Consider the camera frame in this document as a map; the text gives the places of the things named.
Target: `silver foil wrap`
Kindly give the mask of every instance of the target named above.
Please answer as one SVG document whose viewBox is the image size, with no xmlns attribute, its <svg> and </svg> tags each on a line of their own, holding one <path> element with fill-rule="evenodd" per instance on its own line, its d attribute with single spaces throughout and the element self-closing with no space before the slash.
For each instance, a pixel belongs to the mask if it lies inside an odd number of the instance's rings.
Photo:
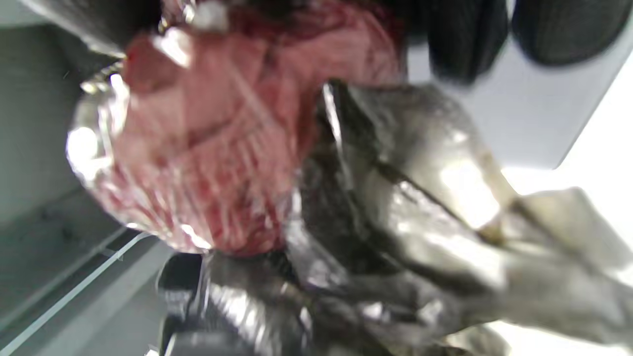
<svg viewBox="0 0 633 356">
<path fill-rule="evenodd" d="M 306 288 L 417 350 L 497 319 L 631 346 L 632 291 L 612 278 L 631 251 L 582 191 L 516 194 L 435 87 L 331 82 L 323 100 L 330 145 L 287 229 Z"/>
<path fill-rule="evenodd" d="M 421 348 L 381 343 L 342 317 L 329 298 L 307 293 L 281 252 L 257 258 L 179 253 L 158 278 L 169 316 L 161 356 L 505 356 L 484 326 Z"/>
</svg>

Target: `shiny foil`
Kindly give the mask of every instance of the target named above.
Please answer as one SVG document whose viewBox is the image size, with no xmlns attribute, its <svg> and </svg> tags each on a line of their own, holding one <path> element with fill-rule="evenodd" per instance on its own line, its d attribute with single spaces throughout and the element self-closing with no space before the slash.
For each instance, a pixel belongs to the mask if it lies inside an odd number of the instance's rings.
<svg viewBox="0 0 633 356">
<path fill-rule="evenodd" d="M 331 82 L 323 101 L 332 148 L 306 162 L 287 233 L 305 286 L 418 349 L 497 319 L 631 345 L 632 291 L 613 277 L 631 252 L 582 191 L 516 194 L 433 86 Z"/>
<path fill-rule="evenodd" d="M 419 348 L 377 339 L 346 320 L 332 296 L 298 286 L 283 253 L 256 258 L 178 253 L 157 285 L 169 310 L 161 356 L 505 356 L 508 351 L 485 326 Z"/>
</svg>

